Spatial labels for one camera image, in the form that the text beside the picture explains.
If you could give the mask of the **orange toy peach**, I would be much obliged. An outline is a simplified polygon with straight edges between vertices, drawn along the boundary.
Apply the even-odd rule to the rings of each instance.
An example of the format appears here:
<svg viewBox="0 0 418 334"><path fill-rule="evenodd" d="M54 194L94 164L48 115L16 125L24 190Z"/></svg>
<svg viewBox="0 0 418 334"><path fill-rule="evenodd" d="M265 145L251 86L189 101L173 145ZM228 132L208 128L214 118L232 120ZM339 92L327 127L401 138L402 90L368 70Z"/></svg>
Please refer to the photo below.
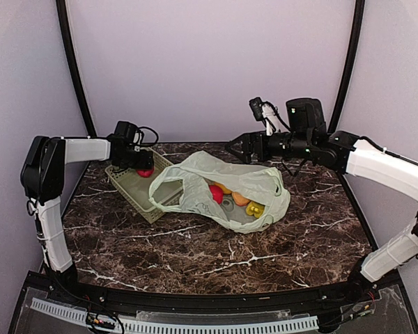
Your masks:
<svg viewBox="0 0 418 334"><path fill-rule="evenodd" d="M235 191L231 193L231 196L233 198L234 203L239 207L247 206L251 202L250 199L244 197L243 195Z"/></svg>

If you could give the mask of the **light green plastic bag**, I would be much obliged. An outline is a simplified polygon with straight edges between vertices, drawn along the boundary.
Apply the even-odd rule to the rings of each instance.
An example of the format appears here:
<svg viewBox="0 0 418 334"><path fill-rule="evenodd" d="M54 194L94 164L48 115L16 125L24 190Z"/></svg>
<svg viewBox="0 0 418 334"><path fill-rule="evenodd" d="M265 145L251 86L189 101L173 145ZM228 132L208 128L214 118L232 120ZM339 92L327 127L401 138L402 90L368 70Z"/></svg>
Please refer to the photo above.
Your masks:
<svg viewBox="0 0 418 334"><path fill-rule="evenodd" d="M183 192L174 205L156 200L157 190L180 182ZM199 151L165 168L151 183L150 202L164 212L193 213L226 229L249 234L282 219L291 195L281 172L259 165L231 164Z"/></svg>

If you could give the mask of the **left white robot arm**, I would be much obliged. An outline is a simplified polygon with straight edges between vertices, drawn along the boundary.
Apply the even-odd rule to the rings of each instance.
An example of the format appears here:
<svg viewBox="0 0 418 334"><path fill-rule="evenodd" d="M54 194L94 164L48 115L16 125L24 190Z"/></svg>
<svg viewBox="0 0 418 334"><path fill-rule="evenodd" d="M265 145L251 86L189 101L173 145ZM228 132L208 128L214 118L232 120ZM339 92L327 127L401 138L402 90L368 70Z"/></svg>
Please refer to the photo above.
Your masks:
<svg viewBox="0 0 418 334"><path fill-rule="evenodd" d="M28 198L27 211L35 216L44 263L56 275L75 272L61 218L65 166L87 161L110 161L116 167L135 170L150 170L154 166L152 150L140 148L115 134L107 138L37 136L33 139L20 182Z"/></svg>

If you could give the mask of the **yellow toy banana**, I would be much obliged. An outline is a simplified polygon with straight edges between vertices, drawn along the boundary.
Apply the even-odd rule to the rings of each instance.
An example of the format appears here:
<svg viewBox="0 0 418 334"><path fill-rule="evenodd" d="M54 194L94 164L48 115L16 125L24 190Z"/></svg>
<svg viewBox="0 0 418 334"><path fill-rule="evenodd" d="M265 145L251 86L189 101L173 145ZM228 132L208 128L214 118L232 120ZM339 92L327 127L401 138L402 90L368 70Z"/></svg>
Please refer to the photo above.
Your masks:
<svg viewBox="0 0 418 334"><path fill-rule="evenodd" d="M248 216L253 216L255 219L259 219L265 211L265 205L251 201L246 206L245 211Z"/></svg>

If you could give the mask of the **red toy apple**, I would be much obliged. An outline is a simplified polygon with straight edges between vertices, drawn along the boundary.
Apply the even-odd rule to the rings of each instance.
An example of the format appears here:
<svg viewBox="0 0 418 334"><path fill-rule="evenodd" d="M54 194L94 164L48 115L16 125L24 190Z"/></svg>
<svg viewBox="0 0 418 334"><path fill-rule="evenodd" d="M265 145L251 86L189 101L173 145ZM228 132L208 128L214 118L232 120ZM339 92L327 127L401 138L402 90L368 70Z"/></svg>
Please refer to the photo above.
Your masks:
<svg viewBox="0 0 418 334"><path fill-rule="evenodd" d="M136 170L137 175L142 177L142 178L149 178L153 175L153 173L155 172L154 168L151 169L138 169Z"/></svg>

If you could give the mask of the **red toy fruit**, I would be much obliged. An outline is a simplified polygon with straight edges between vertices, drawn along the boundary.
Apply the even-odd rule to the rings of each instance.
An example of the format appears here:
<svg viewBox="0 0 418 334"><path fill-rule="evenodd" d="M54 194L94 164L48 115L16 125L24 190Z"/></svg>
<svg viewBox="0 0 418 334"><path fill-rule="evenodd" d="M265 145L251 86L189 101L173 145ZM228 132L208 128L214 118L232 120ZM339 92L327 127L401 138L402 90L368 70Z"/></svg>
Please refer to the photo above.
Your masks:
<svg viewBox="0 0 418 334"><path fill-rule="evenodd" d="M223 191L218 187L213 185L209 186L210 192L212 194L212 199L217 203L217 204L221 204L224 198L224 194Z"/></svg>

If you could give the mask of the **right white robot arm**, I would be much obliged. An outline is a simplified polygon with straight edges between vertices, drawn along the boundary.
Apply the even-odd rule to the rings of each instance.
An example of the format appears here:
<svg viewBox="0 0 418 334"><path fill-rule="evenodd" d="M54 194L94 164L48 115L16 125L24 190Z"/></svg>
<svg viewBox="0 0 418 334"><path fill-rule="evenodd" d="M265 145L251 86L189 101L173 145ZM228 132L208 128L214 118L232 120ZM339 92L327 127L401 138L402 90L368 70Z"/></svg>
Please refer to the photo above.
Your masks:
<svg viewBox="0 0 418 334"><path fill-rule="evenodd" d="M358 198L371 217L383 219L387 226L396 214L406 223L396 222L392 236L379 239L377 250L369 253L357 265L357 275L342 285L341 295L356 302L367 293L369 282L376 282L392 269L418 258L418 162L390 152L365 136L349 132L317 134L308 129L306 134L282 132L267 135L249 132L229 141L226 150L242 162L252 159L267 161L272 158L297 158L345 175L353 185L363 183ZM401 202L406 200L407 213L401 213ZM377 208L390 209L388 214L376 213Z"/></svg>

